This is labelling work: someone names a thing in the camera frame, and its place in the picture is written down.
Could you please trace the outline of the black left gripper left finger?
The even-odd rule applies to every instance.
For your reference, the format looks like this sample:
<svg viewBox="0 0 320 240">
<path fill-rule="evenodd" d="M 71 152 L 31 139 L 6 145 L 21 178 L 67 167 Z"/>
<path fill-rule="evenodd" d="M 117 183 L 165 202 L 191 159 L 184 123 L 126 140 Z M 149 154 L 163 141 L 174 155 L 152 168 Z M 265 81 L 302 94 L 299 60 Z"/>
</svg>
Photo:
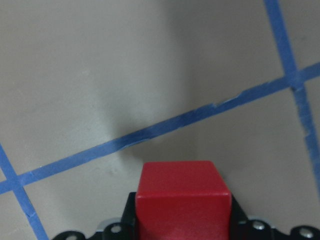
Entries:
<svg viewBox="0 0 320 240">
<path fill-rule="evenodd" d="M 86 237 L 82 232 L 68 230 L 59 233 L 53 240 L 137 240 L 136 230 L 136 192 L 130 192 L 121 218 L 100 223 L 96 232 Z"/>
</svg>

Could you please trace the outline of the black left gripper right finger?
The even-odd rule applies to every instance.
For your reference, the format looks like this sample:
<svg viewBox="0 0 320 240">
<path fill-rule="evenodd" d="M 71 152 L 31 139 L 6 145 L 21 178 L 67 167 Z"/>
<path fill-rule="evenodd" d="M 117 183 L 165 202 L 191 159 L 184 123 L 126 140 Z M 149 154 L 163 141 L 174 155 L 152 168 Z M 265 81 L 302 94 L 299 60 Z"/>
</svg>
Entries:
<svg viewBox="0 0 320 240">
<path fill-rule="evenodd" d="M 266 221 L 249 218 L 234 196 L 231 197 L 230 240 L 318 240 L 320 230 L 309 225 L 293 227 L 283 233 Z"/>
</svg>

